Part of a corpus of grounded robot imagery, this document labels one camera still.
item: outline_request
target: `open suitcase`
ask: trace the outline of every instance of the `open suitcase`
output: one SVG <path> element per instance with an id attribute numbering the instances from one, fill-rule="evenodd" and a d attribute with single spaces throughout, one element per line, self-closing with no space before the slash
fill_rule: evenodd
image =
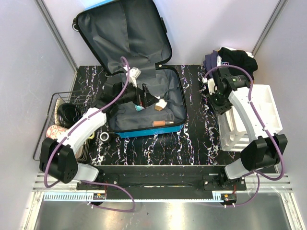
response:
<path id="1" fill-rule="evenodd" d="M 74 30 L 79 31 L 95 57 L 111 75 L 125 81 L 120 57 L 130 67 L 141 70 L 138 85 L 145 83 L 154 96 L 168 101 L 156 111 L 154 104 L 139 112 L 132 102 L 121 104 L 109 119 L 109 130 L 121 138 L 178 132 L 187 119 L 185 97 L 177 71 L 164 65 L 172 57 L 163 19 L 152 0 L 115 0 L 77 15 Z M 153 121 L 174 121 L 152 127 Z"/>

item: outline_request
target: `black platform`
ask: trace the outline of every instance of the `black platform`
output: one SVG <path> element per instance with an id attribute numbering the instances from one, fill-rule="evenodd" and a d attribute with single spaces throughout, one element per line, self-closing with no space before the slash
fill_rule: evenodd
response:
<path id="1" fill-rule="evenodd" d="M 174 66 L 179 72 L 188 110 L 181 132 L 139 138 L 117 138 L 102 144 L 96 132 L 89 148 L 95 165 L 217 165 L 230 164 L 239 153 L 220 150 L 217 116 L 203 89 L 202 65 Z M 101 66 L 80 66 L 73 90 L 90 90 L 94 97 L 102 90 L 106 74 Z"/>

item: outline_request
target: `white plastic basket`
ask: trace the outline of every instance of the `white plastic basket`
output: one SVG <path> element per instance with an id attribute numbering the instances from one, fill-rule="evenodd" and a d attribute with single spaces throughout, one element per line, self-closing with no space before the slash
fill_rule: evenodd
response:
<path id="1" fill-rule="evenodd" d="M 267 127 L 279 133 L 283 127 L 269 85 L 254 85 L 252 101 Z M 221 149 L 224 151 L 242 151 L 248 144 L 245 126 L 234 107 L 218 116 Z"/>

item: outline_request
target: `metal rack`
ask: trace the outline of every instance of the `metal rack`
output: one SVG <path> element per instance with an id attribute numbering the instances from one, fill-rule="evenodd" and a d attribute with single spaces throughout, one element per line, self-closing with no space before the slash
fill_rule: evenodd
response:
<path id="1" fill-rule="evenodd" d="M 48 127 L 54 125 L 54 111 L 55 105 L 58 98 L 61 98 L 65 103 L 72 103 L 79 107 L 81 112 L 84 114 L 92 105 L 94 101 L 93 91 L 91 90 L 79 90 L 70 92 L 56 92 L 52 95 L 50 104 L 47 111 L 46 120 L 44 122 L 42 131 L 39 135 L 34 153 L 33 160 L 40 160 L 41 143 L 46 138 L 46 131 Z M 89 140 L 86 142 L 81 157 L 77 161 L 86 161 L 89 149 Z"/>

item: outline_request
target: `white wall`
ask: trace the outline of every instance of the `white wall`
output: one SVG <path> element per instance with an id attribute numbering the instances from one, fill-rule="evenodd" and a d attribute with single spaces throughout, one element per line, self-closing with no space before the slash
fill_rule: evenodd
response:
<path id="1" fill-rule="evenodd" d="M 77 65 L 98 65 L 73 18 L 102 0 L 44 0 Z M 220 46 L 251 51 L 278 0 L 154 0 L 173 48 L 169 64 L 200 64 Z"/>
<path id="2" fill-rule="evenodd" d="M 277 104 L 283 132 L 286 172 L 301 214 L 307 223 L 307 1 L 291 0 L 255 58 L 256 83 L 269 84 Z"/>
<path id="3" fill-rule="evenodd" d="M 19 228 L 39 170 L 32 154 L 52 93 L 73 70 L 33 0 L 0 4 L 0 229 Z"/>

